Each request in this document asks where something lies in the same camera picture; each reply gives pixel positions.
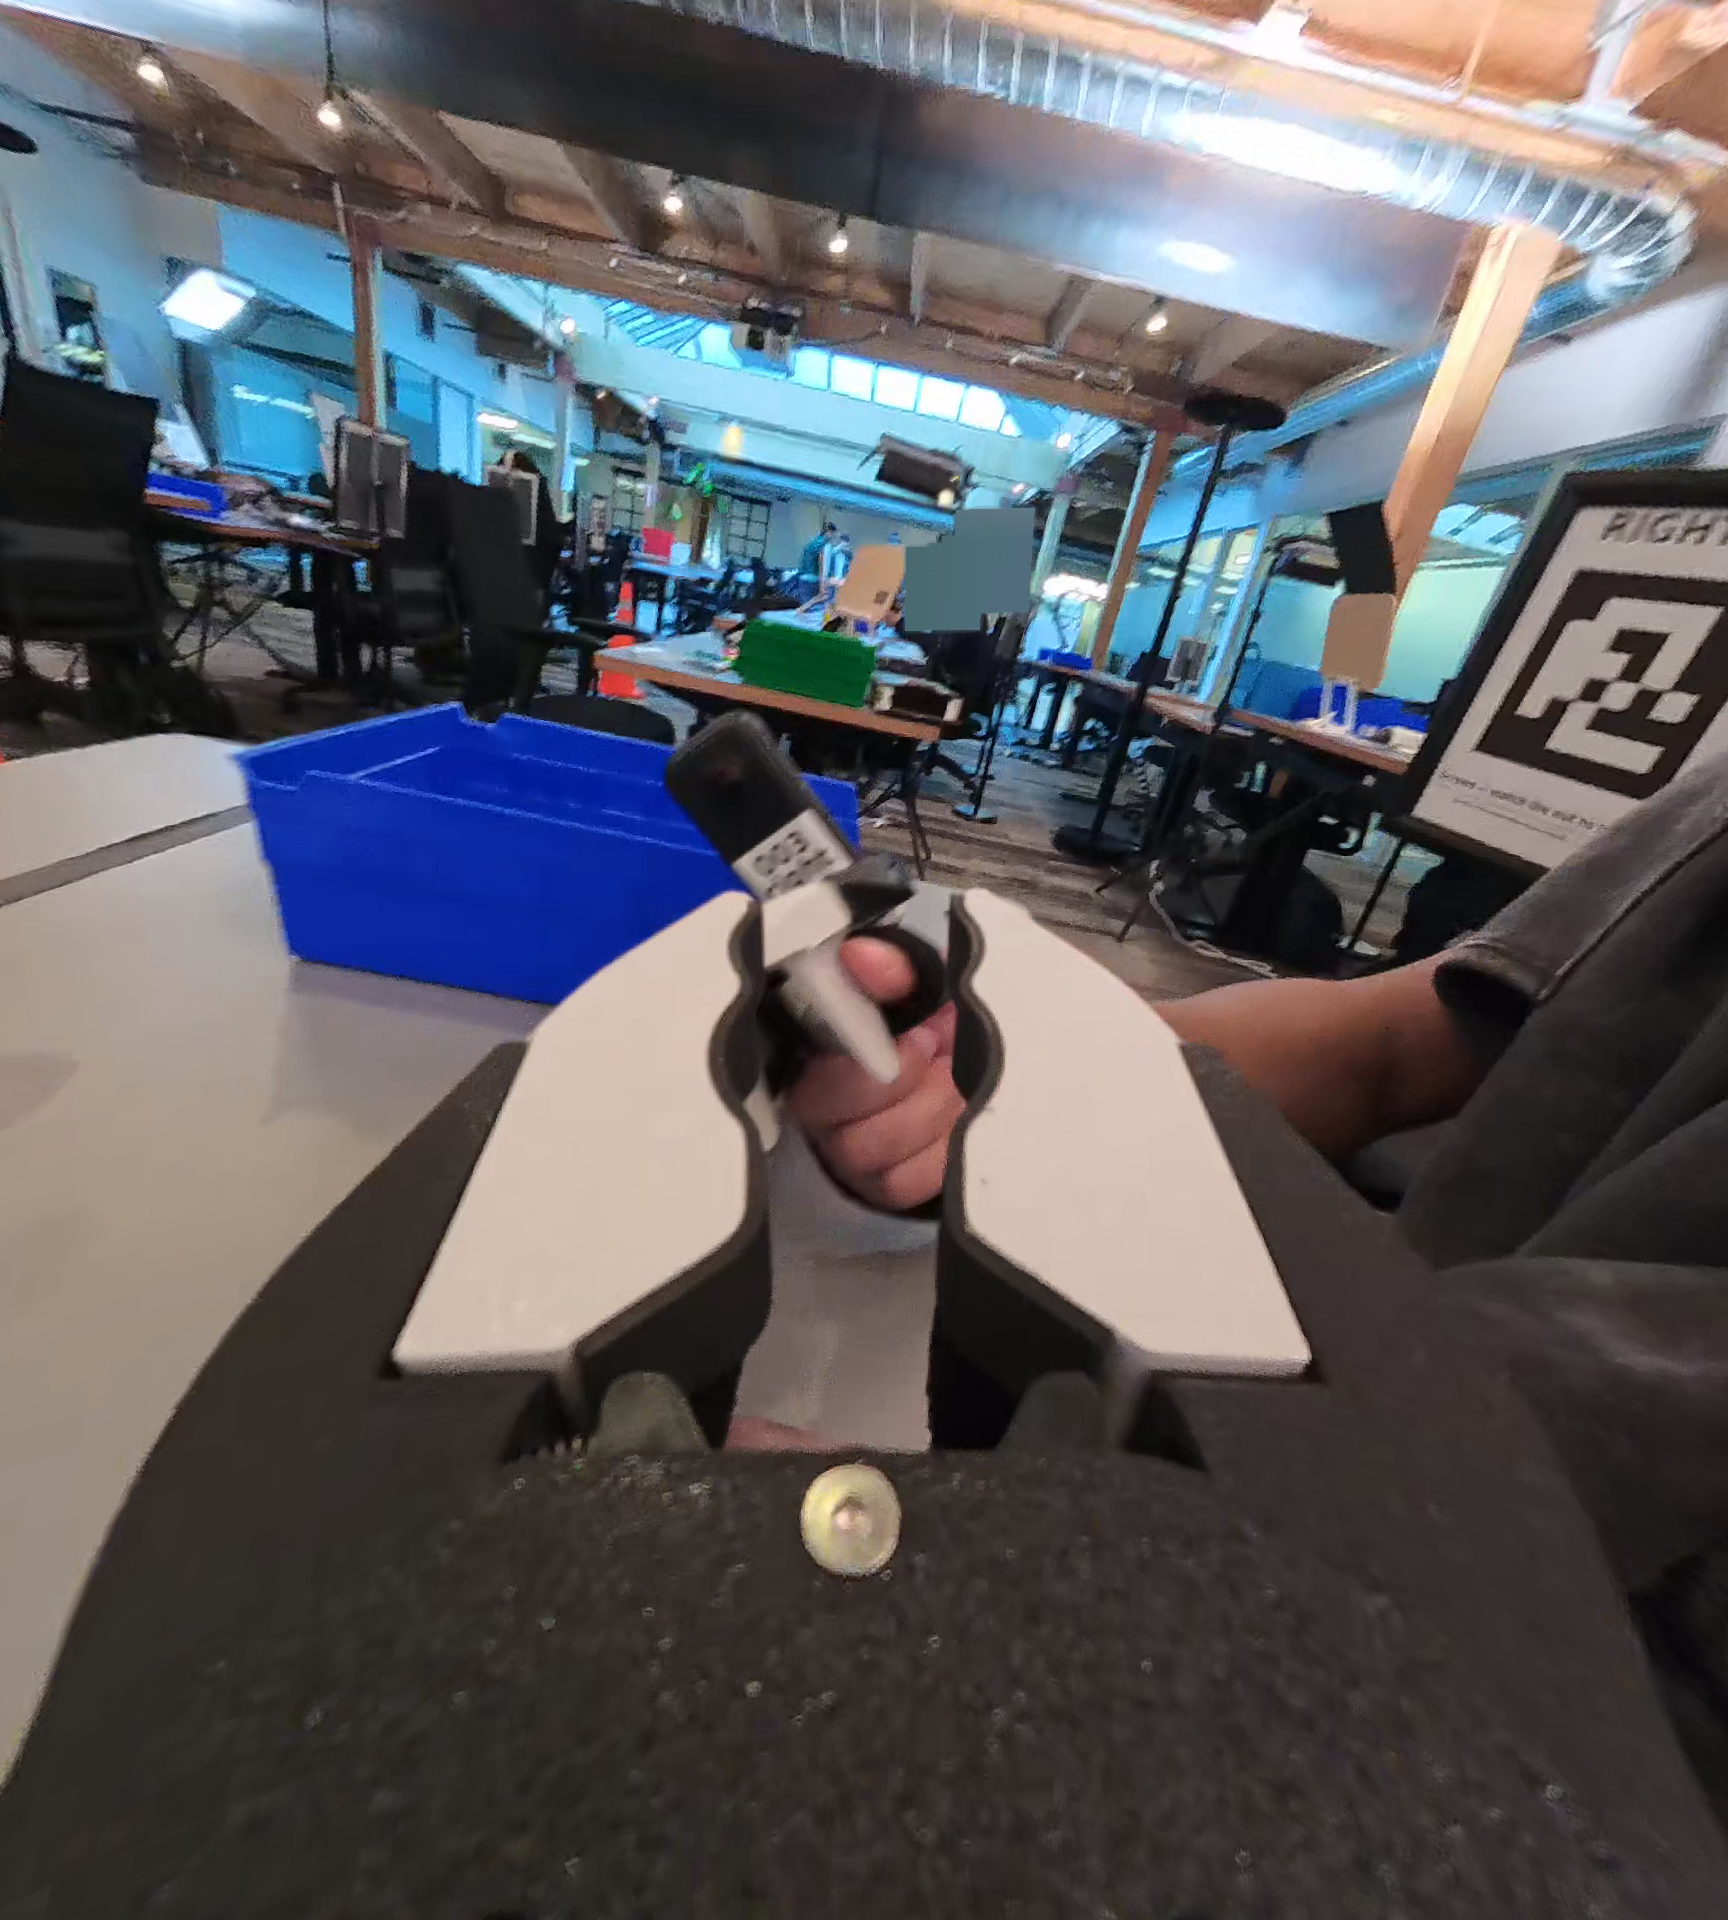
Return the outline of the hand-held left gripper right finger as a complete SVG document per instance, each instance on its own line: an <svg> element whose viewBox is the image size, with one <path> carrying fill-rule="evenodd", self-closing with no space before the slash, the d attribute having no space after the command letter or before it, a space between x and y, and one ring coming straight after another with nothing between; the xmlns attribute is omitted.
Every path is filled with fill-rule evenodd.
<svg viewBox="0 0 1728 1920"><path fill-rule="evenodd" d="M995 1446L1088 1380L1127 1445L1169 1380L1297 1382L1312 1345L1188 1055L1133 989L981 888L947 915L957 1008L929 1442Z"/></svg>

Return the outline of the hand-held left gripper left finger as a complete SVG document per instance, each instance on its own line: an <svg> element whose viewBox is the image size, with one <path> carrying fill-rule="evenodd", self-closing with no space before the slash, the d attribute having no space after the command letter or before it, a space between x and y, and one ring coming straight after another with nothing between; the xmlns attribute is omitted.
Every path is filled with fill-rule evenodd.
<svg viewBox="0 0 1728 1920"><path fill-rule="evenodd" d="M404 1378L540 1380L587 1429L615 1380L725 1415L771 1310L756 900L721 893L530 1035L395 1333Z"/></svg>

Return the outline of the blue plastic bin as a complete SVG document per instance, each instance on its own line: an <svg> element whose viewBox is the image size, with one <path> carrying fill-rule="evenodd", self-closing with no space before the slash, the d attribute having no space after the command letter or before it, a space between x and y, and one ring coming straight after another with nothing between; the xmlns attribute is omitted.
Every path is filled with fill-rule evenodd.
<svg viewBox="0 0 1728 1920"><path fill-rule="evenodd" d="M671 748L458 705L244 748L290 952L553 1006L742 883L664 784Z"/></svg>

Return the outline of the person's right hand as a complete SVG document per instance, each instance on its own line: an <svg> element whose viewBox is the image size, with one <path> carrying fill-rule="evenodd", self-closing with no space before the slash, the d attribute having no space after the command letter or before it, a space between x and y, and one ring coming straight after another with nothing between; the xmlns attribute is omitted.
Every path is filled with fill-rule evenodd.
<svg viewBox="0 0 1728 1920"><path fill-rule="evenodd" d="M847 1053L806 1060L785 1112L823 1172L859 1204L923 1217L942 1202L950 1145L968 1110L956 1083L957 1006L942 1000L893 1036L895 1074L876 1079Z"/></svg>

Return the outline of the wooden table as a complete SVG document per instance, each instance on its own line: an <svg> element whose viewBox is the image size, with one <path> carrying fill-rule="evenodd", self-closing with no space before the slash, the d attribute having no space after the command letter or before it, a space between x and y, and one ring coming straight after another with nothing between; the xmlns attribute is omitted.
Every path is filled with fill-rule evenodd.
<svg viewBox="0 0 1728 1920"><path fill-rule="evenodd" d="M733 670L736 650L705 647L705 637L626 639L599 649L594 666L599 678L655 687L702 716L747 711L796 757L832 748L840 738L935 748L968 734L968 708L960 694L921 678L882 673L880 663L868 705L843 708L742 685Z"/></svg>

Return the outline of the green plastic bin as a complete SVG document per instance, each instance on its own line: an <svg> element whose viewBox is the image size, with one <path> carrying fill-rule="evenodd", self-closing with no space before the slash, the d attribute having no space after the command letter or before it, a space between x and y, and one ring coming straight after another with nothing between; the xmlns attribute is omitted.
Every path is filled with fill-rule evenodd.
<svg viewBox="0 0 1728 1920"><path fill-rule="evenodd" d="M731 670L740 685L832 708L865 708L877 649L849 631L807 626L780 614L747 619Z"/></svg>

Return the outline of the tan board on stand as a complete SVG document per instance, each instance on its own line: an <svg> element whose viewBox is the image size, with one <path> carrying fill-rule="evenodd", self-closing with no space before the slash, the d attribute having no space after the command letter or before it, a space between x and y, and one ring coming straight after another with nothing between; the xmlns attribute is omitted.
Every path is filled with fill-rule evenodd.
<svg viewBox="0 0 1728 1920"><path fill-rule="evenodd" d="M870 640L900 613L907 548L901 543L855 547L832 597L837 632Z"/></svg>

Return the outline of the black office chair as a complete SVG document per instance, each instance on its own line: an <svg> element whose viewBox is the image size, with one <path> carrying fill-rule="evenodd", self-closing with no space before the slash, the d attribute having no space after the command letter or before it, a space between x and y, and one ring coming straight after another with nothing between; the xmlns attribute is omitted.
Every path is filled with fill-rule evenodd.
<svg viewBox="0 0 1728 1920"><path fill-rule="evenodd" d="M540 547L515 539L509 504L485 484L414 465L404 535L433 560L463 637L460 702L472 719L530 712L549 654L577 659L575 694L596 692L594 637L548 623Z"/></svg>
<svg viewBox="0 0 1728 1920"><path fill-rule="evenodd" d="M209 731L165 639L145 500L157 407L12 357L0 397L0 723L56 712L135 736Z"/></svg>

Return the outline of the black hanging panel light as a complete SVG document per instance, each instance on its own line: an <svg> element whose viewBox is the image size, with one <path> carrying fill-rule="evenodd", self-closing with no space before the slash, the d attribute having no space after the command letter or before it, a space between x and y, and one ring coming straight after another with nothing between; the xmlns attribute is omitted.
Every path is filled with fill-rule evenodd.
<svg viewBox="0 0 1728 1920"><path fill-rule="evenodd" d="M971 465L954 451L882 437L868 454L880 489L929 502L942 512L957 510L973 489Z"/></svg>

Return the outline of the person's dark shirt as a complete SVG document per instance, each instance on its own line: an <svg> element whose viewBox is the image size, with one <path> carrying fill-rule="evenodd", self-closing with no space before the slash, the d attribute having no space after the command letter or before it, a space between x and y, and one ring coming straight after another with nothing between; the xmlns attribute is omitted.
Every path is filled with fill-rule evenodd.
<svg viewBox="0 0 1728 1920"><path fill-rule="evenodd" d="M1561 1479L1554 1575L1480 1672L1583 1780L1635 1684L1728 1841L1728 748L1384 996L1369 1140L1432 1134L1406 1244Z"/></svg>

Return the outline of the document stand with black board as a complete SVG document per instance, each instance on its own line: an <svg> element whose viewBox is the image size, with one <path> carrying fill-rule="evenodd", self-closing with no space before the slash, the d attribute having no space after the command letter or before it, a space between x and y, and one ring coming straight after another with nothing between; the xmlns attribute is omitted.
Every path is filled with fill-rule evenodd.
<svg viewBox="0 0 1728 1920"><path fill-rule="evenodd" d="M1333 510L1326 535L1338 592L1317 663L1317 723L1333 734L1358 731L1360 696L1382 685L1404 579L1380 500Z"/></svg>

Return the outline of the framed marker sign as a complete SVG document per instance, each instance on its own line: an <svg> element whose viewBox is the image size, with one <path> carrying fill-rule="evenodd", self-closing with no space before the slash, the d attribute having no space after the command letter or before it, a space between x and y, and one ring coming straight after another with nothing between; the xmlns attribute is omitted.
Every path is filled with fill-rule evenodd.
<svg viewBox="0 0 1728 1920"><path fill-rule="evenodd" d="M1390 829L1536 877L1728 750L1728 468L1563 475Z"/></svg>

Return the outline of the silver air duct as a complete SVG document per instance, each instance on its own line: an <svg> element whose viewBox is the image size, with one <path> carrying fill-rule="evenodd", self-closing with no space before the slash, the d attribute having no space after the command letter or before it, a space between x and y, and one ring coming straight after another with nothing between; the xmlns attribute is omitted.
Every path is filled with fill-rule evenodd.
<svg viewBox="0 0 1728 1920"><path fill-rule="evenodd" d="M1697 217L1668 178L1536 154L1448 107L1331 65L1239 52L1161 27L1152 4L828 4L832 52L912 85L1044 113L1271 181L1464 229L1528 229L1579 263L1600 308L1630 304L1689 258Z"/></svg>

